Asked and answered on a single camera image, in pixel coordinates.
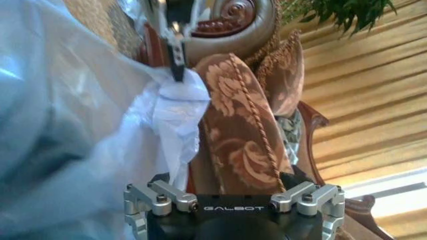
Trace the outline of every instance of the brown damask pillow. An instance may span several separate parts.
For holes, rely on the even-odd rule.
[[[222,194],[284,191],[279,172],[292,173],[275,117],[251,69],[234,54],[195,67],[211,95],[202,120]]]
[[[274,115],[291,117],[302,99],[304,85],[304,58],[298,30],[291,32],[278,50],[263,59],[255,75]]]

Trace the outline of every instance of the silver metal clamp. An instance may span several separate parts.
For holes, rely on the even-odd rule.
[[[195,212],[199,208],[196,195],[186,193],[158,180],[148,186],[127,185],[123,193],[124,221],[132,227],[135,239],[148,239],[146,212],[150,210],[156,216],[167,216],[172,212],[172,202],[182,212]]]
[[[344,224],[346,199],[342,188],[331,184],[319,187],[306,181],[287,192],[271,196],[270,207],[278,213],[291,211],[294,204],[298,212],[306,216],[315,216],[318,212],[324,214],[322,239],[334,240],[336,229]]]

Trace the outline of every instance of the gold curtain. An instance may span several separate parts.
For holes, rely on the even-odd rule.
[[[302,29],[303,101],[328,119],[314,157],[327,182],[348,185],[427,166],[427,1],[395,0],[371,31],[331,22]]]

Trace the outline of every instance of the white plastic bag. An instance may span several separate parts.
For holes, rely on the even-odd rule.
[[[60,0],[0,1],[0,239],[124,238],[123,190],[187,184],[210,96],[132,61]]]

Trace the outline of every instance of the bolt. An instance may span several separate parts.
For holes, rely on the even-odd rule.
[[[196,212],[199,210],[199,203],[194,202],[190,205],[190,212]]]
[[[304,194],[302,195],[302,200],[303,200],[304,202],[312,202],[312,201],[314,201],[314,196],[312,196],[311,194],[304,193]]]
[[[156,199],[158,203],[164,203],[168,200],[168,198],[164,194],[159,194],[155,199]]]
[[[274,202],[270,202],[268,203],[268,209],[272,210],[272,211],[278,211],[278,206]]]

